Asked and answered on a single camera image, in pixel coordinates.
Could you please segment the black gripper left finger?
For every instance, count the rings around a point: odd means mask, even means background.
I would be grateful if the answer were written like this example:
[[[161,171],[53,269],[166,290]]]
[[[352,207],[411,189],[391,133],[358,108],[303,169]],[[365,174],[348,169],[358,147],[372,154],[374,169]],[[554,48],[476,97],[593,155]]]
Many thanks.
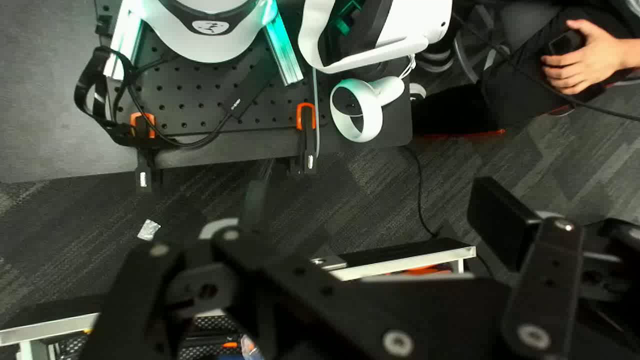
[[[221,261],[188,263],[185,248],[141,244],[101,303],[81,360],[178,360],[188,323],[237,297],[237,273]]]

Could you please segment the person's bare hand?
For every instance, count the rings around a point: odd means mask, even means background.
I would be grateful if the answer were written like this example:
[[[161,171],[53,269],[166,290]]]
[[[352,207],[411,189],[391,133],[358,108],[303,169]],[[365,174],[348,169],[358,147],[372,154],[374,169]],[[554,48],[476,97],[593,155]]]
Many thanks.
[[[542,71],[560,94],[577,96],[620,69],[640,67],[640,37],[617,37],[591,20],[568,20],[566,26],[580,31],[586,43],[542,57]]]

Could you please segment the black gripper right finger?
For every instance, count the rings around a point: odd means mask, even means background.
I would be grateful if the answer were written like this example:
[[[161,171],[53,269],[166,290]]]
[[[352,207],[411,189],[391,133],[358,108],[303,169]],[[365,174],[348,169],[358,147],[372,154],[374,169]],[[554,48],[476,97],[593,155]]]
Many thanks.
[[[584,229],[546,218],[524,259],[501,332],[519,360],[566,360],[578,309]]]

